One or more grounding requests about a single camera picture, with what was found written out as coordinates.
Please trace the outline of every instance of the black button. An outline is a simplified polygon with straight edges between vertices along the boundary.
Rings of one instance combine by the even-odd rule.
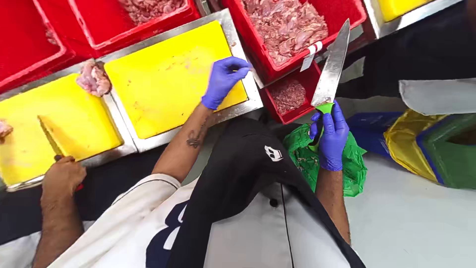
[[[269,205],[274,207],[274,208],[277,208],[278,207],[278,201],[274,198],[270,199],[269,200]]]

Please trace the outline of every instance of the bare hand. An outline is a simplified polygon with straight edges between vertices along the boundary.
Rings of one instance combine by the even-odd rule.
[[[72,156],[54,163],[43,179],[43,196],[72,196],[86,177],[86,168]]]

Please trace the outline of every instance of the yellow cutting board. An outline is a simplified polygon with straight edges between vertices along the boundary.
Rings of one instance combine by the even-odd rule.
[[[0,176],[12,185],[44,174],[55,153],[37,116],[66,155],[82,160],[122,144],[105,104],[70,74],[0,102],[0,118],[13,132],[0,144]]]
[[[385,21],[391,21],[431,1],[432,0],[378,0]]]
[[[181,126],[205,93],[213,62],[231,56],[218,21],[106,63],[104,68],[137,136]],[[244,102],[240,81],[218,110]]]

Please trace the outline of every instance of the sleeve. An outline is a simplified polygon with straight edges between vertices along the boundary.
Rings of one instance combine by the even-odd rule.
[[[82,255],[77,267],[90,267],[127,235],[152,210],[160,206],[180,187],[165,174],[152,174],[119,195],[99,219],[49,267],[64,267],[73,256]]]

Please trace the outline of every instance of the raw chicken meat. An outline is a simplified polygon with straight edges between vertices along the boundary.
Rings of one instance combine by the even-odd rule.
[[[242,3],[276,66],[329,34],[324,16],[319,16],[308,2],[242,0]]]
[[[76,78],[76,84],[89,94],[102,97],[111,91],[109,77],[94,60],[88,60],[81,69],[81,75]]]
[[[299,108],[306,101],[306,90],[297,80],[286,81],[270,94],[280,115]]]
[[[136,25],[183,7],[185,0],[119,0]]]
[[[13,131],[13,127],[5,120],[0,119],[0,144],[5,141],[5,137]]]
[[[53,36],[53,31],[52,30],[47,29],[46,33],[45,33],[45,36],[46,36],[46,40],[48,40],[48,42],[50,42],[53,45],[58,45],[58,42],[56,42],[56,39]]]

